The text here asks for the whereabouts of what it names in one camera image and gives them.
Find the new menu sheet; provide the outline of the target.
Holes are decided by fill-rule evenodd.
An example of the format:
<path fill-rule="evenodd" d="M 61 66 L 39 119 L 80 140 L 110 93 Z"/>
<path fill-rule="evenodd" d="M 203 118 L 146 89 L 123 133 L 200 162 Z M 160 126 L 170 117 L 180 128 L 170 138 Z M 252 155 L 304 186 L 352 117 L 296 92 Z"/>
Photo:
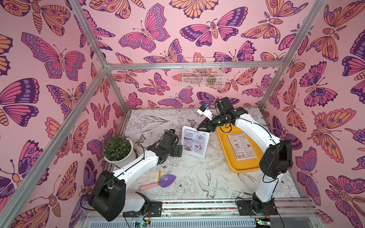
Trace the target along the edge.
<path fill-rule="evenodd" d="M 249 139 L 245 133 L 235 133 L 227 135 L 236 160 L 243 161 L 257 158 Z"/>

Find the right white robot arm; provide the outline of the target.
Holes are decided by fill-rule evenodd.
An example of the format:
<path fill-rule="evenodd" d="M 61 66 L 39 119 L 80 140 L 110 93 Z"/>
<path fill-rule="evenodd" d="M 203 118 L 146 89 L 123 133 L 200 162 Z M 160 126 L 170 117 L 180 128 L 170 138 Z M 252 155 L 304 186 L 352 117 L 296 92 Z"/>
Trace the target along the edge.
<path fill-rule="evenodd" d="M 217 127 L 226 124 L 241 129 L 263 152 L 259 162 L 262 178 L 258 189 L 253 193 L 250 208 L 256 215 L 266 215 L 275 209 L 274 192 L 282 176 L 292 167 L 292 144 L 281 140 L 263 126 L 259 125 L 243 107 L 233 107 L 229 98 L 224 97 L 215 102 L 217 115 L 213 115 L 209 105 L 203 104 L 197 110 L 206 118 L 197 130 L 214 132 Z"/>

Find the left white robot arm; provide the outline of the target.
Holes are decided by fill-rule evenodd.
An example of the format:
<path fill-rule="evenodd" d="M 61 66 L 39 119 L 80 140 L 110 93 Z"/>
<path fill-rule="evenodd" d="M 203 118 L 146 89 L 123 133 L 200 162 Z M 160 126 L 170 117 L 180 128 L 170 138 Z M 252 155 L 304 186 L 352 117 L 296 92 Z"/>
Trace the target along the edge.
<path fill-rule="evenodd" d="M 97 178 L 88 204 L 106 221 L 120 214 L 145 216 L 153 211 L 150 200 L 141 192 L 129 190 L 144 173 L 164 163 L 168 157 L 181 157 L 183 146 L 174 129 L 165 130 L 160 140 L 147 147 L 143 155 L 113 172 L 104 171 Z"/>

